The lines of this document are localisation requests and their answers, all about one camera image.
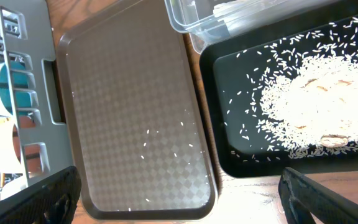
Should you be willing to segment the light blue bowl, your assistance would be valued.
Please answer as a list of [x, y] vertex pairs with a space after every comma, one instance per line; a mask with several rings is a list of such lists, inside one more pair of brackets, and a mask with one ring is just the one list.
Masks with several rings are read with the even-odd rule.
[[[19, 62], [11, 61], [11, 68], [17, 70], [25, 70], [25, 66]], [[24, 73], [13, 72], [12, 73], [14, 87], [16, 88], [28, 88], [29, 82], [27, 75]], [[29, 93], [15, 92], [16, 102], [19, 107], [30, 108], [32, 106], [32, 100]], [[12, 103], [9, 91], [9, 85], [7, 81], [7, 68], [5, 63], [0, 63], [0, 116], [11, 117], [12, 116]]]

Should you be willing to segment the white bowl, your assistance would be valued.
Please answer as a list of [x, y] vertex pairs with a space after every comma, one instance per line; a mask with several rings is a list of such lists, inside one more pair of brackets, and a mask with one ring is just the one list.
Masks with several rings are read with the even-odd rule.
[[[23, 173], [19, 137], [13, 121], [0, 124], [0, 172], [7, 174]], [[24, 146], [27, 169], [30, 173], [42, 170], [37, 144]]]

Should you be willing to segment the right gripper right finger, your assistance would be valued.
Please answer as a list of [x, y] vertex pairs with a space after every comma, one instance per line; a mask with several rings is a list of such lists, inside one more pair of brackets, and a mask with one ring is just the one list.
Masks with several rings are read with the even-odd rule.
[[283, 170], [278, 185], [288, 223], [358, 223], [358, 204], [295, 169]]

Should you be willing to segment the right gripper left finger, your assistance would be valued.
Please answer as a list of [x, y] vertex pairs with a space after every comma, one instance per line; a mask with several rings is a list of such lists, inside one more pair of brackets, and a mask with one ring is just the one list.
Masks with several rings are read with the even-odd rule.
[[0, 223], [71, 223], [80, 198], [75, 166], [0, 201]]

